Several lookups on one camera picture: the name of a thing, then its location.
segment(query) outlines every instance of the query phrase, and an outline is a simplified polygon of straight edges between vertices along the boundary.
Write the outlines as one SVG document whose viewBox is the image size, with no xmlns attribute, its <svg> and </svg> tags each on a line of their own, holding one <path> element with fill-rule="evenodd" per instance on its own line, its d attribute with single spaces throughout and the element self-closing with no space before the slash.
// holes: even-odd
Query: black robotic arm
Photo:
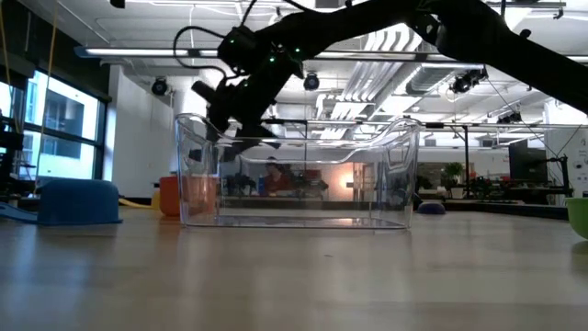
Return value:
<svg viewBox="0 0 588 331">
<path fill-rule="evenodd" d="M 217 130 L 228 129 L 233 117 L 243 125 L 241 136 L 271 135 L 259 126 L 261 116 L 293 74 L 302 78 L 303 61 L 338 41 L 398 23 L 445 56 L 489 64 L 588 113 L 588 85 L 581 81 L 588 69 L 513 33 L 479 0 L 369 0 L 333 13 L 292 14 L 256 32 L 241 25 L 224 38 L 218 55 L 248 79 L 238 86 L 223 80 L 216 90 L 196 82 L 193 90 L 209 102 L 208 117 Z"/>
</svg>

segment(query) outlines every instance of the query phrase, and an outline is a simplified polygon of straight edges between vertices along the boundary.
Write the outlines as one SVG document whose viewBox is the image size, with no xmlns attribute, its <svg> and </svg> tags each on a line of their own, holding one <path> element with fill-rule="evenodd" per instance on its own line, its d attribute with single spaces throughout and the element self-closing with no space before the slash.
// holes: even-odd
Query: yellow cord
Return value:
<svg viewBox="0 0 588 331">
<path fill-rule="evenodd" d="M 51 47 L 49 49 L 49 66 L 47 67 L 47 86 L 45 86 L 45 102 L 47 105 L 47 91 L 49 90 L 49 82 L 51 80 L 51 69 L 53 67 L 53 51 L 55 50 L 55 37 L 57 36 L 57 14 L 59 9 L 59 2 L 55 0 L 55 9 L 53 12 L 53 33 L 51 35 Z M 43 119 L 40 125 L 40 144 L 39 153 L 37 154 L 37 169 L 35 170 L 35 190 L 33 195 L 37 194 L 37 188 L 39 186 L 39 169 L 40 169 L 40 153 L 43 147 L 43 135 L 45 134 L 45 121 L 47 120 L 47 111 L 43 110 Z"/>
<path fill-rule="evenodd" d="M 5 69 L 6 69 L 6 82 L 8 83 L 8 86 L 11 86 L 11 84 L 10 84 L 10 66 L 8 64 L 8 45 L 6 45 L 6 32 L 4 30 L 4 15 L 3 15 L 3 11 L 2 11 L 1 6 L 0 6 L 0 34 L 2 34 L 2 52 L 4 54 L 4 65 L 5 65 Z M 17 133 L 20 133 L 20 124 L 18 123 L 17 119 L 15 119 L 15 131 Z"/>
</svg>

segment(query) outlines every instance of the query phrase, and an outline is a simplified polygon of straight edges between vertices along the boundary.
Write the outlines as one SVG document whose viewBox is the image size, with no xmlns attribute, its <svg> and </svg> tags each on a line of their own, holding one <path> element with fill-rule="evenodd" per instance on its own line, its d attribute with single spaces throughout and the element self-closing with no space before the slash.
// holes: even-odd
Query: potted plant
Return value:
<svg viewBox="0 0 588 331">
<path fill-rule="evenodd" d="M 463 188 L 458 187 L 461 175 L 463 174 L 463 165 L 459 162 L 446 164 L 444 173 L 447 179 L 446 188 L 451 191 L 451 198 L 463 199 Z"/>
</svg>

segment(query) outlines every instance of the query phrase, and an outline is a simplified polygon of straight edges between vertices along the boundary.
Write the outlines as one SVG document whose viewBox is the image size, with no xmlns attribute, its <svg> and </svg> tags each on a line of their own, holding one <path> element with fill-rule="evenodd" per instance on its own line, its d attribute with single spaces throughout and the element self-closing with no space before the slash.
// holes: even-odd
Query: green bowl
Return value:
<svg viewBox="0 0 588 331">
<path fill-rule="evenodd" d="M 573 231 L 584 239 L 588 239 L 588 199 L 567 198 L 568 217 Z"/>
</svg>

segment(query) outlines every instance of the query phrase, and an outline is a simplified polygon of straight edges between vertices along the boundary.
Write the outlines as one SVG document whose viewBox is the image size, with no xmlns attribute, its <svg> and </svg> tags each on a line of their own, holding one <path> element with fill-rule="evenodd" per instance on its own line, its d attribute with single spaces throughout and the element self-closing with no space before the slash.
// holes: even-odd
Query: clear plastic bin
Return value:
<svg viewBox="0 0 588 331">
<path fill-rule="evenodd" d="M 364 141 L 262 139 L 233 160 L 227 152 L 231 146 L 251 139 L 222 134 L 211 142 L 207 124 L 194 114 L 175 119 L 182 224 L 410 227 L 418 121 L 391 122 L 382 134 Z"/>
</svg>

